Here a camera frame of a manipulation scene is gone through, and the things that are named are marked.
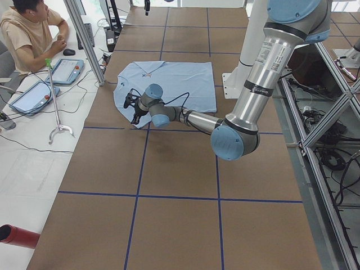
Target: white desk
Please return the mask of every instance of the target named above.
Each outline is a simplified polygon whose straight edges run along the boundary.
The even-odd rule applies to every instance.
[[[100,59],[106,50],[105,32],[98,30],[97,21],[91,21],[87,16],[83,17],[84,23],[92,23],[92,30],[95,35],[95,48],[97,59]],[[74,27],[69,21],[70,37],[67,47],[76,50],[74,56],[64,56],[59,53],[54,57],[52,64],[63,58],[84,59],[84,70],[77,83],[91,69],[86,60],[84,50],[79,51]],[[39,74],[45,79],[47,74]],[[32,75],[27,77],[18,91],[25,91],[39,79]],[[24,116],[15,119],[16,128],[3,130],[1,135],[18,141],[30,148],[39,150],[74,151],[78,138],[83,129],[84,121],[92,106],[97,92],[97,81],[90,72],[80,86],[87,89],[88,93],[80,104],[79,110],[74,114],[60,111],[62,124],[72,127],[75,138],[69,132],[57,133],[54,136],[53,144],[49,145],[50,132],[56,127],[55,113],[39,113],[35,116]],[[64,93],[70,87],[61,87]],[[57,99],[59,110],[75,111],[80,103],[85,90],[75,86],[68,93]],[[53,102],[50,102],[43,111],[53,111]],[[4,112],[14,118],[19,115],[13,109],[6,106]],[[11,224],[26,230],[41,233],[52,203],[59,189],[62,178],[65,174],[71,159],[71,154],[38,152],[27,150],[22,146],[6,141],[0,137],[0,226]],[[0,244],[0,270],[22,270],[26,269],[33,255],[32,249]]]

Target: man's arm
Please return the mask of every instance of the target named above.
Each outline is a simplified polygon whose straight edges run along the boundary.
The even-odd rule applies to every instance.
[[[58,25],[59,34],[57,35],[58,41],[67,41],[69,37],[69,26],[68,23],[63,19]]]
[[[55,41],[51,48],[38,57],[34,57],[32,47],[30,45],[22,46],[16,50],[19,60],[22,61],[31,72],[38,72],[45,67],[45,59],[53,58],[57,53],[61,52],[66,47],[64,40]]]

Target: green handle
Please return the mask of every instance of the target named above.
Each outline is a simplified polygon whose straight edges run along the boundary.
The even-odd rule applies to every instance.
[[[50,58],[46,58],[45,63],[46,63],[46,67],[51,68],[51,59]]]

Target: brown cardboard surface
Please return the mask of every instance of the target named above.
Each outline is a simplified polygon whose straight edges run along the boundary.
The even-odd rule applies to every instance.
[[[128,17],[126,19],[126,24],[143,26],[165,26],[167,21],[167,15],[167,7],[151,8],[148,16],[145,15],[145,10],[143,7],[131,7]]]
[[[146,134],[84,129],[59,190],[136,194]]]
[[[333,49],[350,49],[351,45],[345,37],[328,37],[327,40],[324,40],[322,44],[325,46],[329,55],[332,59],[336,59],[337,56],[333,52]]]
[[[221,269],[217,201],[140,198],[128,269]]]
[[[350,12],[350,14],[360,23],[360,12]]]
[[[125,25],[116,43],[116,51],[161,51],[165,28]]]
[[[330,36],[331,37],[343,36],[343,34],[340,32],[336,24],[330,24]]]
[[[240,53],[245,34],[244,28],[210,28],[211,52]]]
[[[331,19],[335,23],[357,23],[356,19],[348,12],[332,12]]]
[[[239,64],[240,54],[212,53],[214,83],[216,86],[223,85],[223,73],[232,73]]]
[[[236,101],[220,86],[239,62],[244,9],[144,13],[131,9],[127,23],[136,26],[121,33],[107,80],[116,83],[133,61],[211,61],[215,115],[232,111]],[[205,15],[210,28],[177,27],[202,25]],[[115,87],[97,92],[29,270],[221,269],[221,226],[225,269],[319,269],[302,204],[218,201],[218,192],[222,200],[301,200],[281,134],[262,134],[256,152],[217,162],[210,137],[182,124],[131,130],[114,105]],[[259,127],[281,131],[272,100]]]
[[[223,201],[225,269],[320,270],[302,204]]]
[[[167,26],[208,27],[207,8],[170,8]]]
[[[167,62],[195,62],[206,63],[211,62],[211,58],[208,52],[196,53],[196,52],[163,52],[161,60]]]
[[[248,27],[249,19],[244,8],[209,8],[210,27]]]
[[[360,37],[346,37],[348,41],[350,41],[351,46],[354,46],[355,43],[359,40]]]
[[[167,27],[163,51],[209,52],[207,28]]]
[[[219,159],[219,180],[222,198],[301,200],[283,135],[261,134],[253,153]]]
[[[85,127],[133,128],[114,103],[116,84],[105,83],[96,93],[95,100],[85,120]]]
[[[58,194],[27,270],[122,269],[134,202]]]
[[[360,36],[360,24],[336,24],[345,36]]]
[[[159,61],[159,52],[119,52],[114,51],[111,56],[109,66],[105,73],[105,78],[108,82],[118,83],[118,75],[127,65],[134,61]]]
[[[200,132],[151,131],[140,193],[217,197],[210,137]]]

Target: computer mouse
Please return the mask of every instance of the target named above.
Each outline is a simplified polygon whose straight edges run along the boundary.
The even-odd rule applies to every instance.
[[[75,51],[73,49],[65,49],[62,54],[65,56],[75,55]]]

